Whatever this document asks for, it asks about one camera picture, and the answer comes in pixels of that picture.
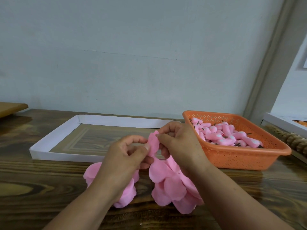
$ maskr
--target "hand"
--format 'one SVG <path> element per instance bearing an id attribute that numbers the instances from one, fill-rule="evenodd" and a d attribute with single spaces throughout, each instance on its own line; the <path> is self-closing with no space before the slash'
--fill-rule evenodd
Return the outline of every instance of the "hand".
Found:
<path id="1" fill-rule="evenodd" d="M 172 155 L 187 177 L 197 168 L 197 165 L 204 166 L 209 163 L 193 128 L 189 125 L 169 122 L 158 132 L 161 154 L 165 158 Z"/>
<path id="2" fill-rule="evenodd" d="M 147 141 L 139 135 L 128 135 L 111 144 L 90 187 L 96 189 L 97 186 L 107 186 L 113 195 L 113 202 L 116 202 L 131 181 L 134 172 L 138 169 L 147 169 L 154 162 L 153 158 L 146 156 L 150 149 L 149 144 L 131 145 Z"/>

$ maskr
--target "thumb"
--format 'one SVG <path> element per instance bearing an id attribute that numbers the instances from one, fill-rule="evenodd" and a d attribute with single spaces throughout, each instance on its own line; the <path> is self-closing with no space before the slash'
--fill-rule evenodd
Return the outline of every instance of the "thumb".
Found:
<path id="1" fill-rule="evenodd" d="M 134 153 L 131 154 L 129 157 L 136 166 L 139 166 L 145 156 L 147 156 L 149 149 L 150 145 L 148 143 L 138 146 Z"/>
<path id="2" fill-rule="evenodd" d="M 171 137 L 168 134 L 159 134 L 157 137 L 158 137 L 159 142 L 167 148 L 170 147 L 171 142 L 175 139 L 174 137 Z"/>

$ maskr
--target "person's left hand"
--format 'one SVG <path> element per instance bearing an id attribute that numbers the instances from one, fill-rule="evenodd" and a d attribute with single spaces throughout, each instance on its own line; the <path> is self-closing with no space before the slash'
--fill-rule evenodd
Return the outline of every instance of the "person's left hand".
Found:
<path id="1" fill-rule="evenodd" d="M 117 201 L 138 169 L 147 169 L 154 162 L 146 156 L 150 145 L 140 135 L 127 135 L 109 147 L 102 165 L 90 187 L 107 186 Z M 133 146 L 132 143 L 144 145 Z"/>

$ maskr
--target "plastic basket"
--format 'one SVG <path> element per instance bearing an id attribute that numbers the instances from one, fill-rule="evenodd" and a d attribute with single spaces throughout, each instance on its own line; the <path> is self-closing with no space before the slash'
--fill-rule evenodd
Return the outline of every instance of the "plastic basket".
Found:
<path id="1" fill-rule="evenodd" d="M 239 115 L 187 110 L 182 113 L 182 116 L 186 124 L 191 127 L 193 127 L 190 122 L 192 117 L 211 124 L 221 123 L 224 120 L 229 124 L 233 124 L 236 130 L 252 133 L 249 135 L 251 138 L 263 142 L 264 148 L 214 145 L 203 141 L 195 132 L 207 158 L 218 168 L 265 170 L 274 163 L 278 156 L 291 154 L 291 149 L 288 145 Z"/>

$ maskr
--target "white box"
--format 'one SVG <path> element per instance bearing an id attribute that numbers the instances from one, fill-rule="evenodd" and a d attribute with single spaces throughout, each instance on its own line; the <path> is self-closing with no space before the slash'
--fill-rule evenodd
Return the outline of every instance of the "white box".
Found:
<path id="1" fill-rule="evenodd" d="M 168 122 L 171 122 L 171 120 L 103 115 L 76 115 L 50 132 L 30 147 L 29 150 L 34 160 L 101 162 L 104 156 L 56 153 L 50 152 L 50 150 L 82 123 L 115 127 L 160 128 Z"/>
<path id="2" fill-rule="evenodd" d="M 294 132 L 302 137 L 307 138 L 307 127 L 293 121 L 307 121 L 307 117 L 283 116 L 274 113 L 265 113 L 263 119 L 285 131 Z"/>

